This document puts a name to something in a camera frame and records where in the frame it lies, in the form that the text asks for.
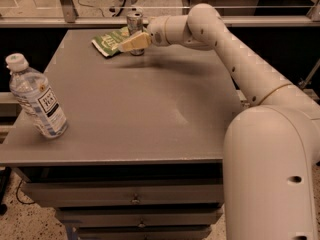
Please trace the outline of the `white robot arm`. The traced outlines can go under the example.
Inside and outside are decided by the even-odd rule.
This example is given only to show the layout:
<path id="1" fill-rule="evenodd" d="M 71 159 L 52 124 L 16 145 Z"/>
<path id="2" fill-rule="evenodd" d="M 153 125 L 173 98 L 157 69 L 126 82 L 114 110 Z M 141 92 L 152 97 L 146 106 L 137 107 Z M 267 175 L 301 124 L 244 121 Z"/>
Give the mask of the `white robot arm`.
<path id="1" fill-rule="evenodd" d="M 156 17 L 119 48 L 151 44 L 214 50 L 250 105 L 224 140 L 227 239 L 319 240 L 312 167 L 320 159 L 320 106 L 233 35 L 208 4 Z"/>

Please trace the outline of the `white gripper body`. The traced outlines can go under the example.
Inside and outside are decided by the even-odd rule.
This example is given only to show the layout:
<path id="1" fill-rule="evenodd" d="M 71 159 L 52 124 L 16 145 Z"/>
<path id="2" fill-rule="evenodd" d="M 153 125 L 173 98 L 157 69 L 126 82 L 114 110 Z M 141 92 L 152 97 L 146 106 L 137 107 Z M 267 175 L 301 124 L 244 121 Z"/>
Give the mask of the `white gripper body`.
<path id="1" fill-rule="evenodd" d="M 168 46 L 169 42 L 166 39 L 166 22 L 168 16 L 159 16 L 151 18 L 147 26 L 147 32 L 151 37 L 151 41 L 156 46 Z"/>

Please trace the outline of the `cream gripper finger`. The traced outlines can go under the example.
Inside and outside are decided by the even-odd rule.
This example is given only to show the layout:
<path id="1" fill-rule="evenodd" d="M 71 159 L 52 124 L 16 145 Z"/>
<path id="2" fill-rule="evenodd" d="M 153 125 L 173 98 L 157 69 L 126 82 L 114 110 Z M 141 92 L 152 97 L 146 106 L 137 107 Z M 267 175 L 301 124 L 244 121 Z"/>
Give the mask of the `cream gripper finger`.
<path id="1" fill-rule="evenodd" d="M 148 33 L 138 31 L 131 35 L 118 45 L 120 52 L 128 52 L 132 50 L 139 50 L 147 48 L 151 45 L 151 37 Z"/>

